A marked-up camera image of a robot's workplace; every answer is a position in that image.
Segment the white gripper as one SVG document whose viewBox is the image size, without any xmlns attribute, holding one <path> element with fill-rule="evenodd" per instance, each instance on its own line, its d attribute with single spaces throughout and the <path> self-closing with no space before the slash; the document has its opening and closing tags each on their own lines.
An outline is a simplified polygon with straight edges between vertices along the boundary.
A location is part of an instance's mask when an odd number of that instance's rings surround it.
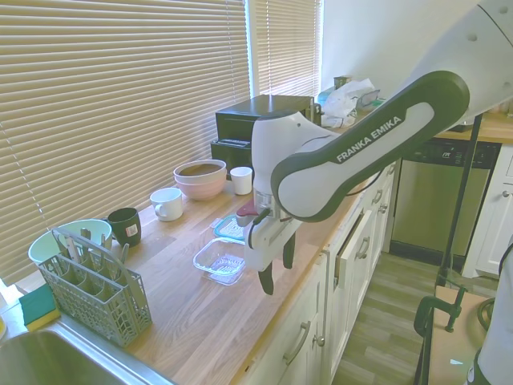
<svg viewBox="0 0 513 385">
<path fill-rule="evenodd" d="M 263 291 L 273 295 L 273 260 L 281 259 L 286 269 L 293 268 L 296 231 L 299 221 L 275 218 L 253 220 L 245 227 L 245 264 L 258 272 Z"/>
</svg>

